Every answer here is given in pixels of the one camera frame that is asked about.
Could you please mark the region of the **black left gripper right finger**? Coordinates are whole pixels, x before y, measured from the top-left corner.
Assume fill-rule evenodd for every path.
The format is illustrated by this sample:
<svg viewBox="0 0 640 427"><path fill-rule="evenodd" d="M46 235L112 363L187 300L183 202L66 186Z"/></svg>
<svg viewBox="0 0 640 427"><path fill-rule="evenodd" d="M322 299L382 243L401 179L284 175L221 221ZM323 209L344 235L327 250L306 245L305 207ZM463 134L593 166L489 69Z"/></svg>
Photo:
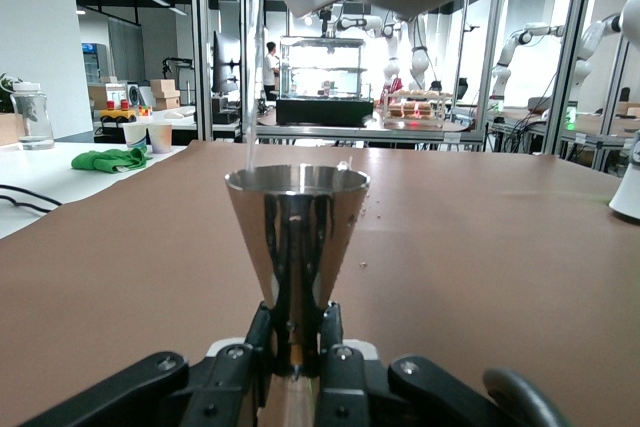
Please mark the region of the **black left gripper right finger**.
<svg viewBox="0 0 640 427"><path fill-rule="evenodd" d="M320 329L320 386L316 426L368 426L364 357L344 343L340 306L331 302Z"/></svg>

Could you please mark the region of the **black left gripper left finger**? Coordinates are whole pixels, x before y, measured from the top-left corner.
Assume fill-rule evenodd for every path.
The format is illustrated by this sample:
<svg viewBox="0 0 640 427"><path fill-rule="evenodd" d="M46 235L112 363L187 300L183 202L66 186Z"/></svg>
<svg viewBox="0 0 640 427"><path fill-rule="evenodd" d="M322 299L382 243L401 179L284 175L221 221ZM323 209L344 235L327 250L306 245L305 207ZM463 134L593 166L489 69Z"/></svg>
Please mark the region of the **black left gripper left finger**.
<svg viewBox="0 0 640 427"><path fill-rule="evenodd" d="M184 426L256 426L273 371L273 327L260 304L243 342L221 348L182 416Z"/></svg>

